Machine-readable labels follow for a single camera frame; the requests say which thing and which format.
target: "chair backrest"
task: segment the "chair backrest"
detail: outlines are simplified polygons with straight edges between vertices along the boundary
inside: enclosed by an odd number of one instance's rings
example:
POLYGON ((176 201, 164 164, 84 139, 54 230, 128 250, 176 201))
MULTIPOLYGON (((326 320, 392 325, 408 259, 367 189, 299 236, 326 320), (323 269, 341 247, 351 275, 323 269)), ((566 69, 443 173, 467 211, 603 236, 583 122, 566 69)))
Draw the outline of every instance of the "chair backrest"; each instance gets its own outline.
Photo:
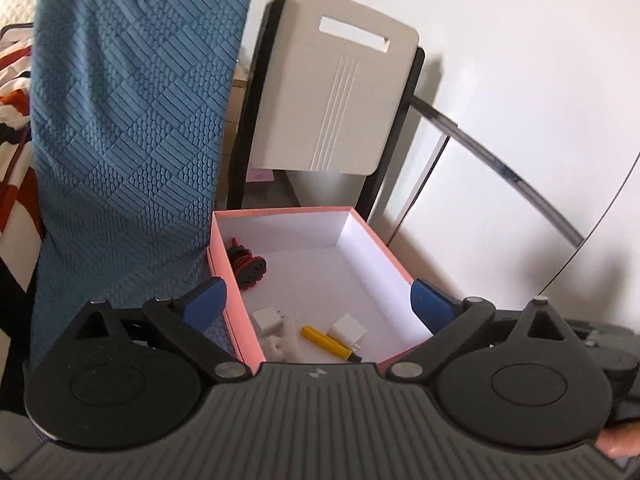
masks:
POLYGON ((36 358, 87 300, 137 306, 203 277, 248 4, 38 0, 36 358))
MULTIPOLYGON (((249 151, 254 168, 374 173, 417 49, 414 28, 351 0, 275 0, 263 18, 236 151, 249 151)), ((232 168, 230 193, 235 177, 232 168)), ((231 195, 227 205, 238 206, 231 195)))

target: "gray ribbed surface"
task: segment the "gray ribbed surface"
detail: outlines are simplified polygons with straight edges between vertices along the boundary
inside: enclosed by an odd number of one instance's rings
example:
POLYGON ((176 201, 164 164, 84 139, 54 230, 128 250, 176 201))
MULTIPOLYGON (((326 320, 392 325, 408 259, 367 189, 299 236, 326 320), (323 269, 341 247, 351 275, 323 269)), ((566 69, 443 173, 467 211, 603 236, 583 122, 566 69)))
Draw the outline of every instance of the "gray ribbed surface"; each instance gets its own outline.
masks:
POLYGON ((372 365, 271 365, 212 390, 168 438, 111 454, 48 444, 17 480, 616 480, 590 446, 551 455, 494 450, 458 433, 417 386, 372 365))

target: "red and black object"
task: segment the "red and black object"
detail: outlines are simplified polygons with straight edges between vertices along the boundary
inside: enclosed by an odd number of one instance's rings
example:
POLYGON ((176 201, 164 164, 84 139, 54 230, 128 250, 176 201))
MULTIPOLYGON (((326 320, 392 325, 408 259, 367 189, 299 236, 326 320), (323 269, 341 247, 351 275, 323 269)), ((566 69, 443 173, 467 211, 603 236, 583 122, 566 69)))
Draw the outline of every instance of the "red and black object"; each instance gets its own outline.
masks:
POLYGON ((247 290, 259 282, 267 272, 267 261, 261 256, 254 256, 245 246, 231 238, 231 247, 226 250, 240 290, 247 290))

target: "human hand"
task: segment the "human hand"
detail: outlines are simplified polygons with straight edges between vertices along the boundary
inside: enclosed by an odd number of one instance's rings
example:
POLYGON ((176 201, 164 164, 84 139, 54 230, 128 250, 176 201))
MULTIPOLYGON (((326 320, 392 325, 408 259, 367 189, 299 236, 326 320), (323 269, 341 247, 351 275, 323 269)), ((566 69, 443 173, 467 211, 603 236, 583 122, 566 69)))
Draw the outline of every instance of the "human hand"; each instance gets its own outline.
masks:
POLYGON ((609 458, 640 455, 640 422, 602 430, 596 447, 609 458))

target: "silver screw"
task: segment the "silver screw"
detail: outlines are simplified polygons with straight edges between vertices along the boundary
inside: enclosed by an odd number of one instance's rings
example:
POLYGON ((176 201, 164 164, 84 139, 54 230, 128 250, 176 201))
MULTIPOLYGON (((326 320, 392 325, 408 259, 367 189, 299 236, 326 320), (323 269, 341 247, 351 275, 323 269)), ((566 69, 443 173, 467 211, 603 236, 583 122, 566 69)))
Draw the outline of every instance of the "silver screw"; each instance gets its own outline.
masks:
POLYGON ((418 363, 404 361, 396 363, 391 367, 391 373, 401 379, 413 379, 420 375, 424 370, 418 363))
POLYGON ((237 379, 246 373, 246 368, 242 363, 228 361, 217 365, 214 371, 218 377, 223 379, 237 379))

